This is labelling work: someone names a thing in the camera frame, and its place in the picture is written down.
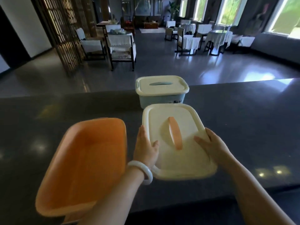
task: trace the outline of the hand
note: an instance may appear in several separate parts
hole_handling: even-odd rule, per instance
[[[235,160],[234,156],[229,151],[224,141],[216,135],[209,128],[205,128],[210,142],[203,140],[198,136],[194,136],[194,140],[206,151],[206,153],[220,166],[227,168],[232,161]]]
[[[140,161],[151,169],[158,158],[158,148],[158,140],[155,141],[152,146],[146,136],[145,127],[141,125],[139,133],[137,134],[137,143],[135,144],[133,160]]]

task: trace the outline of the forearm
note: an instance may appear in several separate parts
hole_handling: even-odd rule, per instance
[[[226,168],[236,186],[236,198],[247,224],[294,224],[257,179],[236,159]]]
[[[79,225],[121,225],[128,216],[133,198],[144,180],[144,173],[137,167],[129,167],[118,185],[92,211],[81,220]]]

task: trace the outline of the plastic container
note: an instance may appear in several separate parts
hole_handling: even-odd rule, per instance
[[[52,217],[91,209],[125,172],[126,153],[126,127],[118,118],[71,126],[40,185],[36,210]]]
[[[217,165],[194,141],[209,140],[196,111],[185,104],[153,104],[144,109],[142,123],[151,143],[159,140],[152,174],[163,180],[199,179],[213,175]]]
[[[135,81],[143,109],[156,103],[183,103],[189,86],[179,76],[146,76]]]

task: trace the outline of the wooden lattice screen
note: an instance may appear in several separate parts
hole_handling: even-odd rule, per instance
[[[85,57],[75,29],[83,28],[86,37],[96,36],[91,0],[36,0],[55,49],[72,75]]]

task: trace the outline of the lid handle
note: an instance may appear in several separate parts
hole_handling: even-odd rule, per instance
[[[156,83],[151,83],[149,85],[153,86],[153,85],[172,85],[172,82],[156,82]]]
[[[174,117],[168,117],[170,134],[177,150],[182,150],[182,137],[177,121]]]

